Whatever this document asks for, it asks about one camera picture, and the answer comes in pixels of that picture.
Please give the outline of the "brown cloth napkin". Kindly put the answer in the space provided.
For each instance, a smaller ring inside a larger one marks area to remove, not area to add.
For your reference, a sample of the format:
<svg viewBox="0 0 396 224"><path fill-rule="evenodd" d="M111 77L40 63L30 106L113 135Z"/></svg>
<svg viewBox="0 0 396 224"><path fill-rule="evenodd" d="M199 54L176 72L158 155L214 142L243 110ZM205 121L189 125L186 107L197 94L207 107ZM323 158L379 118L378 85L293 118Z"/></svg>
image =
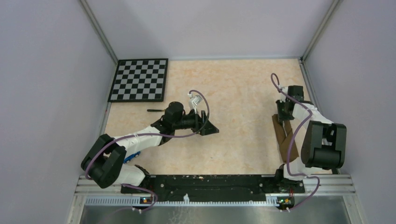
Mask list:
<svg viewBox="0 0 396 224"><path fill-rule="evenodd" d="M274 131L276 135L276 140L279 146L279 154L283 163L287 162L287 152L291 138L293 136L293 129L290 122L284 121L282 124L278 121L278 115L272 115L272 121L274 126Z"/></svg>

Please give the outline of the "knife with wooden handle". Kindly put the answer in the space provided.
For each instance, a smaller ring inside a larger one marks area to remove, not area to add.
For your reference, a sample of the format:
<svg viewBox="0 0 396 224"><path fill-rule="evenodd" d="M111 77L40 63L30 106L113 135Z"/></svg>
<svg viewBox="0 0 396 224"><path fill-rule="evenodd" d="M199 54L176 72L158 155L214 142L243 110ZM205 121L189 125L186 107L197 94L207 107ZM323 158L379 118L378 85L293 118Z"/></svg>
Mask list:
<svg viewBox="0 0 396 224"><path fill-rule="evenodd" d="M166 109L147 109L147 112L164 112Z"/></svg>

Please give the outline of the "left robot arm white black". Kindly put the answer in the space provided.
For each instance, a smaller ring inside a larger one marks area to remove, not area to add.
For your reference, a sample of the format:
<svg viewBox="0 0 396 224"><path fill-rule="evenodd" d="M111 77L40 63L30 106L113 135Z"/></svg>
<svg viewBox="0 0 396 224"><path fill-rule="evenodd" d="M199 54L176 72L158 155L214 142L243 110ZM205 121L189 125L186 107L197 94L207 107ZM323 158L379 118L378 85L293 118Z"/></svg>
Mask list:
<svg viewBox="0 0 396 224"><path fill-rule="evenodd" d="M105 189L114 184L129 184L139 193L149 189L147 171L125 163L142 150L161 146L175 137L176 130L190 129L201 136L219 133L205 111L185 112L180 102L171 102L163 116L145 129L121 137L103 134L98 137L81 163L88 180Z"/></svg>

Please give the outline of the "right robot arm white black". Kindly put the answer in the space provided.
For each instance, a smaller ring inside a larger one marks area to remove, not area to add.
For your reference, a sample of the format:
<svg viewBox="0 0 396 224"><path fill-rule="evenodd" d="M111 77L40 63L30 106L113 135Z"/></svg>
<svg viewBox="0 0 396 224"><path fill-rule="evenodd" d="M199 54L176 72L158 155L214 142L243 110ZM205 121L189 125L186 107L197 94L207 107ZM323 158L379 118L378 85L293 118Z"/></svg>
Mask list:
<svg viewBox="0 0 396 224"><path fill-rule="evenodd" d="M347 127L325 118L310 101L304 99L303 87L277 86L280 99L277 114L272 116L283 165L276 170L274 187L287 192L293 184L320 170L341 168L345 162ZM290 121L297 119L297 131L305 129L301 150L297 150Z"/></svg>

